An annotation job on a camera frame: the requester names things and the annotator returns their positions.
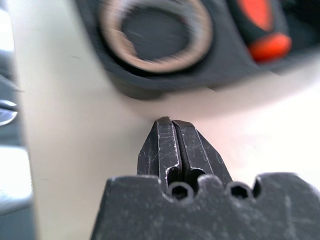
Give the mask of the orange black screwdriver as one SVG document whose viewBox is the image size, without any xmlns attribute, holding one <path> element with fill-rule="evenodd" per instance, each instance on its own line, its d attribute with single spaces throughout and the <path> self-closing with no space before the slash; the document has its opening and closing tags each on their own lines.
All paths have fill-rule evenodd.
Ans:
<svg viewBox="0 0 320 240">
<path fill-rule="evenodd" d="M 285 57 L 292 48 L 280 0 L 226 0 L 252 58 L 266 63 Z"/>
</svg>

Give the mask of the beige tape roll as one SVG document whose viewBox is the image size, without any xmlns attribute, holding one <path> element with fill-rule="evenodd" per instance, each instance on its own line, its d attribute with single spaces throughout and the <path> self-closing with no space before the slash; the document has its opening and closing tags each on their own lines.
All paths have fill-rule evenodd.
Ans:
<svg viewBox="0 0 320 240">
<path fill-rule="evenodd" d="M 191 33 L 190 44 L 171 56 L 144 60 L 122 31 L 122 23 L 135 7 L 155 7 L 182 17 Z M 185 70 L 208 53 L 214 39 L 214 24 L 202 0 L 103 0 L 99 10 L 100 29 L 111 51 L 130 66 L 153 74 Z"/>
</svg>

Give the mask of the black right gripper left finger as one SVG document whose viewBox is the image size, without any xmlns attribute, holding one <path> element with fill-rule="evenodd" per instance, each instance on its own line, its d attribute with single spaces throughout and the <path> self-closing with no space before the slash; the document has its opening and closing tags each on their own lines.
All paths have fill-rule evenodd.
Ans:
<svg viewBox="0 0 320 240">
<path fill-rule="evenodd" d="M 173 121 L 168 116 L 154 121 L 138 154 L 137 174 L 159 178 L 166 191 L 170 184 L 182 180 L 182 160 Z"/>
</svg>

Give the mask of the dark grey tool tray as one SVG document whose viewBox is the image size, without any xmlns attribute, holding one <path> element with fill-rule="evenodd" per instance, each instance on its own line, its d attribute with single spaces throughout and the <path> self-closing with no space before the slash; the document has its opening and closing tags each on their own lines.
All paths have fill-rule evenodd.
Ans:
<svg viewBox="0 0 320 240">
<path fill-rule="evenodd" d="M 172 73 L 139 70 L 120 60 L 105 41 L 99 21 L 103 0 L 74 0 L 90 43 L 114 87 L 138 100 L 160 98 L 168 92 L 221 87 L 242 78 L 301 63 L 320 55 L 320 0 L 280 0 L 292 47 L 273 61 L 256 62 L 230 13 L 227 0 L 202 0 L 213 22 L 208 53 L 195 65 Z M 137 6 L 122 22 L 122 31 L 143 60 L 169 57 L 185 49 L 192 35 L 186 21 L 175 13 Z"/>
</svg>

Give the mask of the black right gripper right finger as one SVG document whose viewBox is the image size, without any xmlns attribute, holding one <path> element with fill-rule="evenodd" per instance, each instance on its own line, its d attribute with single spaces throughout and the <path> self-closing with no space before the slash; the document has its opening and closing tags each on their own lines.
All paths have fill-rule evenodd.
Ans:
<svg viewBox="0 0 320 240">
<path fill-rule="evenodd" d="M 198 179 L 202 175 L 218 177 L 223 186 L 233 181 L 221 155 L 192 123 L 174 120 L 173 126 L 180 151 L 183 182 L 197 191 Z"/>
</svg>

